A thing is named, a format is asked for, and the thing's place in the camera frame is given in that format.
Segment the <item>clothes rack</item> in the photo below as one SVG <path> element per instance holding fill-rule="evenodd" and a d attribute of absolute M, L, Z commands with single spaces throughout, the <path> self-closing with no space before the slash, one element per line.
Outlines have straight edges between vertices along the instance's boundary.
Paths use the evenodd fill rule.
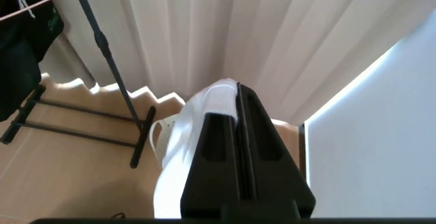
<path fill-rule="evenodd" d="M 115 61 L 112 57 L 112 53 L 111 53 L 110 48 L 109 48 L 108 40 L 106 39 L 106 36 L 100 30 L 100 27 L 97 23 L 97 20 L 94 17 L 94 13 L 91 9 L 91 6 L 89 5 L 88 0 L 79 0 L 79 2 L 80 2 L 80 5 L 82 6 L 82 9 L 83 9 L 85 15 L 87 16 L 89 24 L 91 25 L 91 28 L 94 32 L 95 43 L 97 44 L 97 46 L 101 50 L 103 56 L 106 58 L 106 61 L 109 65 L 109 68 L 112 71 L 112 74 L 116 80 L 116 83 L 119 86 L 120 92 L 123 95 L 125 103 L 127 104 L 127 107 L 129 108 L 131 118 L 119 116 L 116 114 L 110 114 L 110 113 L 106 113 L 106 112 L 98 112 L 98 111 L 94 111 L 94 110 L 90 110 L 90 109 L 86 109 L 86 108 L 80 108 L 80 107 L 72 106 L 72 105 L 68 105 L 68 104 L 58 103 L 58 102 L 54 102 L 54 101 L 43 100 L 43 99 L 41 99 L 41 96 L 44 93 L 44 91 L 46 90 L 46 87 L 39 84 L 36 87 L 36 89 L 32 92 L 30 97 L 26 100 L 25 105 L 23 107 L 19 108 L 18 115 L 11 122 L 11 124 L 7 128 L 6 132 L 0 138 L 0 141 L 3 142 L 4 144 L 9 144 L 14 139 L 15 135 L 17 134 L 18 130 L 21 127 L 30 127 L 33 129 L 41 129 L 41 130 L 51 131 L 51 132 L 55 132 L 55 133 L 62 133 L 65 135 L 72 135 L 72 136 L 76 136 L 79 138 L 97 140 L 100 142 L 107 142 L 107 143 L 116 144 L 119 146 L 132 147 L 132 148 L 134 148 L 134 152 L 133 152 L 133 155 L 132 155 L 132 158 L 130 161 L 130 167 L 136 168 L 139 164 L 142 150 L 144 149 L 145 141 L 149 135 L 150 127 L 151 127 L 151 124 L 153 122 L 154 116 L 156 114 L 156 108 L 154 106 L 150 107 L 145 121 L 141 121 L 139 119 L 139 117 L 135 111 L 135 108 L 130 100 L 129 94 L 127 93 L 123 79 L 121 78 L 121 75 L 120 75 L 118 68 L 116 67 Z M 30 112 L 32 111 L 32 109 L 35 107 L 35 104 L 44 104 L 46 106 L 54 106 L 54 107 L 58 107 L 58 108 L 74 110 L 74 111 L 84 112 L 84 113 L 88 113 L 88 114 L 94 114 L 97 116 L 105 116 L 108 118 L 133 122 L 133 123 L 135 123 L 136 127 L 138 128 L 140 135 L 139 135 L 139 138 L 138 138 L 138 141 L 136 142 L 136 144 L 131 144 L 128 142 L 112 140 L 109 138 L 103 138 L 103 137 L 99 137 L 99 136 L 87 135 L 84 133 L 78 133 L 78 132 L 74 132 L 74 131 L 68 131 L 66 129 L 48 127 L 48 126 L 40 125 L 37 123 L 29 123 L 26 121 L 26 119 L 27 119 L 28 115 L 30 114 Z"/>

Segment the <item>curtain fold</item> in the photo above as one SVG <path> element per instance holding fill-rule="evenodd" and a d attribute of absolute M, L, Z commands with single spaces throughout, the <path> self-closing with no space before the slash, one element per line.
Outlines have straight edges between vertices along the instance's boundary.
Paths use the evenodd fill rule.
<path fill-rule="evenodd" d="M 233 78 L 256 91 L 271 117 L 294 125 L 436 8 L 436 0 L 89 1 L 131 92 L 148 86 L 187 99 Z M 54 3 L 64 39 L 42 69 L 55 81 L 112 84 L 79 2 Z"/>

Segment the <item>tan floor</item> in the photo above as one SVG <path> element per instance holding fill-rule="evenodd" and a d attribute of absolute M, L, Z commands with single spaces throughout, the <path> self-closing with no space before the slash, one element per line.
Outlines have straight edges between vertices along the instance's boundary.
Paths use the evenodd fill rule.
<path fill-rule="evenodd" d="M 43 82 L 44 99 L 129 116 L 119 91 L 101 89 L 93 95 L 83 85 Z M 150 93 L 133 102 L 142 119 L 152 104 L 157 107 L 155 119 L 175 114 L 183 106 L 175 98 L 156 103 Z M 0 123 L 0 133 L 10 120 Z M 139 136 L 133 123 L 43 105 L 36 105 L 28 121 L 132 144 Z M 276 126 L 298 164 L 296 128 Z M 132 148 L 21 128 L 11 144 L 0 144 L 0 223 L 21 224 L 42 217 L 108 218 L 121 211 L 128 217 L 152 217 L 160 169 L 148 141 L 134 170 L 129 167 L 132 152 Z"/>

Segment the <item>white wall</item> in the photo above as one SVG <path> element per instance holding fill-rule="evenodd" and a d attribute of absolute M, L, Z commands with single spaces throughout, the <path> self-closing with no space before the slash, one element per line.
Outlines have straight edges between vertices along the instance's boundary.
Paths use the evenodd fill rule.
<path fill-rule="evenodd" d="M 329 103 L 306 123 L 313 216 L 436 217 L 436 12 Z"/>

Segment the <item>pink string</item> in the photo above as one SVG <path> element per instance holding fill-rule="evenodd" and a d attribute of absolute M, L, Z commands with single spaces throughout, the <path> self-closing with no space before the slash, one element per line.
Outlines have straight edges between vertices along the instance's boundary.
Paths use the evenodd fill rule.
<path fill-rule="evenodd" d="M 6 16 L 2 16 L 2 17 L 0 17 L 0 22 L 1 22 L 2 20 L 6 20 L 6 19 L 11 18 L 11 17 L 13 17 L 13 16 L 16 16 L 16 15 L 18 15 L 18 14 L 21 14 L 21 13 L 23 13 L 23 12 L 26 12 L 27 10 L 33 9 L 33 8 L 35 8 L 35 7 L 37 7 L 37 6 L 41 5 L 41 4 L 43 4 L 43 3 L 45 3 L 45 2 L 48 2 L 48 1 L 50 1 L 50 0 L 41 0 L 41 1 L 37 2 L 37 3 L 34 3 L 33 5 L 30 5 L 30 6 L 26 7 L 26 8 L 23 8 L 23 9 L 21 9 L 21 10 L 15 11 L 14 13 L 8 14 L 8 15 L 6 15 Z"/>

